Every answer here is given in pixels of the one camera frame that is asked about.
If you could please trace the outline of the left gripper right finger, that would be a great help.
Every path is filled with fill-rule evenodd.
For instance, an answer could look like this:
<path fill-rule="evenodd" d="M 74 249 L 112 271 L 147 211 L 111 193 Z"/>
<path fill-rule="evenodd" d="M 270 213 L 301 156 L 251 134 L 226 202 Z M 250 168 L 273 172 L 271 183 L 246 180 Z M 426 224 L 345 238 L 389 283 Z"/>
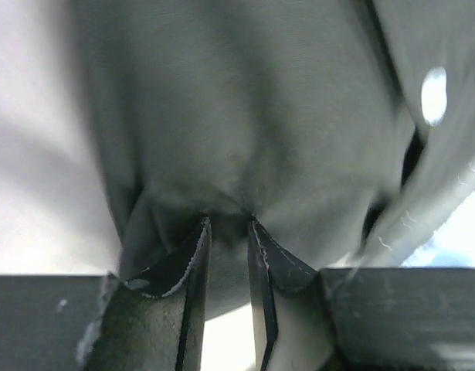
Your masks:
<path fill-rule="evenodd" d="M 259 370 L 475 370 L 475 269 L 316 271 L 252 221 Z"/>

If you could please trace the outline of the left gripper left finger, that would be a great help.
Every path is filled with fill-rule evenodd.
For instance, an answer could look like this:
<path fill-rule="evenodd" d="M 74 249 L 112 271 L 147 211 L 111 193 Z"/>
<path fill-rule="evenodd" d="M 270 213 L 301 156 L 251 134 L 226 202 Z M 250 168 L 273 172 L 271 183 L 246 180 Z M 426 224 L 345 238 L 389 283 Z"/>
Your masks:
<path fill-rule="evenodd" d="M 0 276 L 0 370 L 197 370 L 211 225 L 122 281 Z"/>

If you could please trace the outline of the black long sleeve shirt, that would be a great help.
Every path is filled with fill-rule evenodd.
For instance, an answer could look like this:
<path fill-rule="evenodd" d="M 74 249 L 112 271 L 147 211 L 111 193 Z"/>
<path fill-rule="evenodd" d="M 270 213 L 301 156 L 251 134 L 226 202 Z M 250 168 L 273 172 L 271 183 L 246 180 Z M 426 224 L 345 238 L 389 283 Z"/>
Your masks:
<path fill-rule="evenodd" d="M 119 275 L 207 216 L 209 317 L 258 220 L 314 269 L 404 261 L 475 188 L 475 1 L 75 1 Z"/>

